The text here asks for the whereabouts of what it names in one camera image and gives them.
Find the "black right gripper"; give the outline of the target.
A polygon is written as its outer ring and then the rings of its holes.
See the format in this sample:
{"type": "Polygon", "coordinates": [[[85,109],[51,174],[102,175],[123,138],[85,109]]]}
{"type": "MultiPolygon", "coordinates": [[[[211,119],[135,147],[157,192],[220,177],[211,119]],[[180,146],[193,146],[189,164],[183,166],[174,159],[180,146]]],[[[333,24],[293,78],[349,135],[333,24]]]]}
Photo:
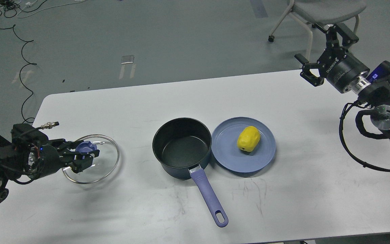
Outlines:
{"type": "Polygon", "coordinates": [[[314,87],[323,85],[327,79],[340,93],[350,91],[351,83],[370,71],[350,51],[359,37],[344,23],[324,27],[315,23],[313,26],[325,34],[326,48],[317,62],[310,62],[302,54],[295,54],[295,59],[302,64],[300,76],[314,87]],[[312,69],[317,69],[320,76],[313,74],[312,69]]]}

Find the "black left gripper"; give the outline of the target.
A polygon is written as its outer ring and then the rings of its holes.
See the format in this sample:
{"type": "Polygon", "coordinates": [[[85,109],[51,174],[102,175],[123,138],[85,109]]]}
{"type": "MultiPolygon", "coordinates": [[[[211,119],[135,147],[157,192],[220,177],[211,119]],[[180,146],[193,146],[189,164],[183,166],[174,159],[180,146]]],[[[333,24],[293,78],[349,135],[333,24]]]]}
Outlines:
{"type": "Polygon", "coordinates": [[[76,149],[82,142],[84,140],[67,141],[61,138],[53,139],[46,145],[31,148],[29,152],[29,178],[40,179],[65,167],[71,168],[71,171],[76,174],[91,167],[93,159],[100,154],[98,149],[86,153],[70,151],[76,149]]]}

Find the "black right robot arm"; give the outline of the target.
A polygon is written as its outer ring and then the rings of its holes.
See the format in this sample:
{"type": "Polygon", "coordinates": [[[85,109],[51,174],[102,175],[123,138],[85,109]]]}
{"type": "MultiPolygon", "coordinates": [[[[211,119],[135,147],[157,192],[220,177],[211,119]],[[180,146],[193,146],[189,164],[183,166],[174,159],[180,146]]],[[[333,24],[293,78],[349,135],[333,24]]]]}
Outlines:
{"type": "Polygon", "coordinates": [[[390,169],[372,165],[356,157],[348,148],[344,138],[344,121],[348,112],[357,107],[355,117],[359,133],[375,140],[390,140],[390,62],[381,62],[373,71],[353,56],[350,47],[359,38],[345,24],[329,27],[314,23],[326,36],[326,48],[316,62],[310,62],[302,54],[295,58],[302,64],[300,76],[317,87],[327,80],[340,93],[353,91],[357,100],[346,103],[340,115],[339,138],[348,155],[364,168],[381,172],[390,169]]]}

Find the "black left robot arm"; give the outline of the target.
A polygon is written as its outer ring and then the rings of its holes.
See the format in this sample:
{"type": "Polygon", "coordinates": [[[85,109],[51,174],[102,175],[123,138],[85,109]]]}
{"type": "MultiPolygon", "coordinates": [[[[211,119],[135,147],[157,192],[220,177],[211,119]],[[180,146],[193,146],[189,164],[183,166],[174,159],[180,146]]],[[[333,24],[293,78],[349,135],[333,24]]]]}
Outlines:
{"type": "Polygon", "coordinates": [[[39,127],[14,124],[11,141],[0,135],[0,203],[9,194],[6,188],[9,181],[25,185],[62,168],[80,173],[93,165],[93,159],[100,153],[96,145],[83,140],[50,140],[42,132],[58,125],[59,122],[39,127]]]}

